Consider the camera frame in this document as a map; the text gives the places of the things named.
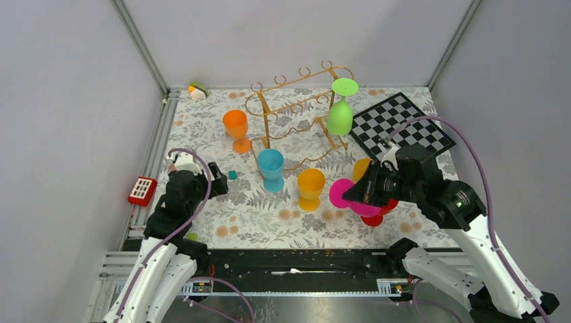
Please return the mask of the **yellow plastic wine glass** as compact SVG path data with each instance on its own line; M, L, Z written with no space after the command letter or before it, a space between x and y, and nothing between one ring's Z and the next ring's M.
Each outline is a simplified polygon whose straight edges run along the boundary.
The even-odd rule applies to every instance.
M320 205L320 195L325 187L325 175L316 168L309 168L300 173L297 179L299 207L303 211L313 212Z
M353 173L352 173L353 183L356 183L358 180L360 180L363 177L371 161L372 160L370 158L363 158L358 160L354 164Z

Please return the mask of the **magenta plastic wine glass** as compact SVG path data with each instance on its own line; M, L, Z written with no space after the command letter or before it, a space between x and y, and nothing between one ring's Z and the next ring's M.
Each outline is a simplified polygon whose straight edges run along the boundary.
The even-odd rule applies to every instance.
M354 182L348 178L336 180L329 190L329 200L331 204L338 209L350 209L361 217L375 217L381 212L380 207L373 207L362 203L349 201L343 198L343 194L347 192Z

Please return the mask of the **green plastic wine glass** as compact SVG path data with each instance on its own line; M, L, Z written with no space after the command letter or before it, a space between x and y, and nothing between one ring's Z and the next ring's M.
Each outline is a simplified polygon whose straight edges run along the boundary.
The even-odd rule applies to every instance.
M353 123L353 110L346 97L355 95L359 90L356 81L350 78L339 78L332 83L332 91L339 95L340 100L329 110L327 117L327 130L333 135L346 135L351 131Z

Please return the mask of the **gold wire wine glass rack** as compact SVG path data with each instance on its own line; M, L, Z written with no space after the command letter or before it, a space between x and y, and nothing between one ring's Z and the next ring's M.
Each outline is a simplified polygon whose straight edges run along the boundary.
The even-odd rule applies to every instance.
M245 97L244 110L258 118L263 132L251 139L255 160L265 149L283 153L284 170L293 172L312 162L319 162L340 149L347 150L346 136L334 135L327 129L330 109L341 100L339 92L326 87L304 87L307 81L326 77L334 82L339 78L355 79L354 72L331 61L321 62L321 69L298 69L298 78L289 80L284 75L274 77L274 86L256 82L250 85L252 94Z

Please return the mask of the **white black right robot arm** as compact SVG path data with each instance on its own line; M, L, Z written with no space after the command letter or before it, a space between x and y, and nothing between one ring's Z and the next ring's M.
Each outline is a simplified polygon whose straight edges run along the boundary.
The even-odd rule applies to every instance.
M392 276L409 273L433 284L461 302L474 322L533 322L558 308L557 297L536 288L516 265L489 226L491 215L477 193L465 182L445 179L425 147L390 149L383 160L370 162L342 197L373 207L413 203L443 229L470 261L474 275L433 258L407 238L389 248L386 267Z

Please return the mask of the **red plastic wine glass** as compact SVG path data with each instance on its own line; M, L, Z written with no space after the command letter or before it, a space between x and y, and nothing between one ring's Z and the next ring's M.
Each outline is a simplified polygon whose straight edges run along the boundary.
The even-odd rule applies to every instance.
M373 217L361 216L361 220L363 223L365 223L370 227L377 227L382 223L384 216L390 213L393 209L395 209L398 203L399 203L398 201L390 199L389 203L386 206L381 207L380 211L375 216Z

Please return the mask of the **blue plastic wine glass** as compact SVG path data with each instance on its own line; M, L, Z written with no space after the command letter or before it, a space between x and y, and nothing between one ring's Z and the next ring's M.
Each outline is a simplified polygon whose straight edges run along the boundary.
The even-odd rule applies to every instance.
M279 192L284 186L284 158L276 149L264 149L258 154L258 166L263 176L264 189L269 192Z

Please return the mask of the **yellow plastic wine glass front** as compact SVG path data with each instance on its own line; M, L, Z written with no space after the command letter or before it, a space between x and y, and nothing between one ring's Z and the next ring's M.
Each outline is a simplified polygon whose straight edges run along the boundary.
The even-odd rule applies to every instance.
M313 212L320 205L320 195L325 187L325 175L316 168L309 168L300 173L297 179L299 207L303 211Z

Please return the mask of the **orange plastic wine glass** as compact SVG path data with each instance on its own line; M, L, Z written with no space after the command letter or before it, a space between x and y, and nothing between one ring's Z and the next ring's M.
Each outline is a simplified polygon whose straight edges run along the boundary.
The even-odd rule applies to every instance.
M248 121L241 110L230 110L222 118L227 134L234 139L232 149L236 153L247 153L251 150L250 139L246 137Z

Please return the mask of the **small teal cube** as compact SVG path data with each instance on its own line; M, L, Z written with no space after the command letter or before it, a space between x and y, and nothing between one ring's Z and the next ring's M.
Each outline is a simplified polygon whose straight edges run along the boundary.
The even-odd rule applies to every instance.
M238 176L237 176L236 171L232 170L232 171L229 171L228 177L229 177L229 179L231 179L231 180L235 180L235 179L237 179Z

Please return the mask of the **black white checkerboard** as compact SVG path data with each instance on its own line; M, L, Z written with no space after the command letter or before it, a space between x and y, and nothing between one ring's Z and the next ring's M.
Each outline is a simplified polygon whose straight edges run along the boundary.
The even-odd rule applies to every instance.
M388 151L381 140L405 121L424 114L405 94L399 92L357 113L349 134L370 158L380 160ZM433 120L419 120L399 131L391 141L399 147L420 144L435 156L456 145Z

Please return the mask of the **floral patterned table mat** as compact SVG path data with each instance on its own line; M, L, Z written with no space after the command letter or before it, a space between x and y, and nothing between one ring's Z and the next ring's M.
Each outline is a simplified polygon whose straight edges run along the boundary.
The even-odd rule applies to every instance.
M249 89L214 89L204 100L192 100L188 91L176 99L174 120L167 149L195 151L204 161L215 162L223 173L236 171L227 194L207 202L193 221L190 232L210 248L386 248L401 238L409 238L425 248L453 248L455 242L410 203L400 203L370 227L349 209L338 209L329 200L331 185L351 178L354 164L366 153L350 136L348 149L333 152L293 172L284 171L284 188L268 192L263 187L253 150L236 153L234 139L227 134L222 118L230 110L241 110L248 121L248 139L258 137L263 128L258 118L244 110ZM326 178L320 205L303 211L297 179L309 168L319 169Z

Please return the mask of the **red white small block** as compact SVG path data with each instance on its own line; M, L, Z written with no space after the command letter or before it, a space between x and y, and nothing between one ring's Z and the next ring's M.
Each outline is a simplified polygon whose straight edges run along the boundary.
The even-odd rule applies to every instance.
M157 185L158 181L156 179L139 176L127 197L127 201L132 205L140 207L148 206Z

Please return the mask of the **orange white green toy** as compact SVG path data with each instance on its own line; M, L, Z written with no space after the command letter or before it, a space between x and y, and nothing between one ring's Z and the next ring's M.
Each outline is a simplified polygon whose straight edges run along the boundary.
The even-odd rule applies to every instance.
M210 96L210 91L198 83L191 82L188 86L188 93L192 100L204 100Z

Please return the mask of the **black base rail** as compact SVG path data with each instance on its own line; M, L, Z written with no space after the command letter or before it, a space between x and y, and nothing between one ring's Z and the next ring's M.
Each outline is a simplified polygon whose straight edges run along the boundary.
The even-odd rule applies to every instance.
M208 261L181 295L400 296L417 281L384 249L215 249Z

